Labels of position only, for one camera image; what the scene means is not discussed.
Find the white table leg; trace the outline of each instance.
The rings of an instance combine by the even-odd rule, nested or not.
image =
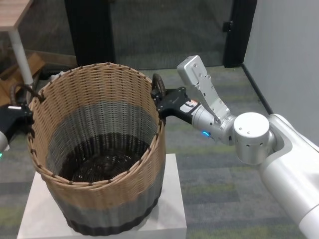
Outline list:
[[[20,39],[18,30],[9,31],[9,37],[12,43],[13,51],[18,62],[24,83],[31,85],[33,83],[32,74],[28,61],[25,56],[24,48]]]

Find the wooden tabletop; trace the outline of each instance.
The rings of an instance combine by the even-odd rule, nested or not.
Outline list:
[[[18,27],[32,0],[0,0],[0,31]]]

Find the black basket bottom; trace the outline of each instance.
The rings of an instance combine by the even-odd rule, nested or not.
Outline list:
[[[59,176],[73,182],[110,180],[129,170],[148,147],[131,135],[99,135],[80,143],[67,154]]]
[[[137,216],[133,221],[125,223],[121,226],[118,227],[105,227],[105,228],[91,228],[87,225],[79,224],[75,221],[69,220],[65,214],[64,217],[68,223],[68,226],[73,228],[74,231],[81,233],[86,236],[109,236],[109,235],[116,235],[125,231],[129,231],[133,227],[138,226],[144,218],[146,218],[153,210],[153,208],[157,205],[160,195],[161,195],[161,190],[159,191],[159,196],[156,197],[150,207],[146,209],[143,215]]]

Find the blue led light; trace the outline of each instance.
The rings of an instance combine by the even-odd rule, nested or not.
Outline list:
[[[203,135],[207,136],[207,137],[210,137],[210,133],[206,132],[206,131],[203,131]]]

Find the white wall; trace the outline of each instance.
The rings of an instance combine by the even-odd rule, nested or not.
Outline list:
[[[244,63],[272,110],[319,145],[319,0],[258,0]]]

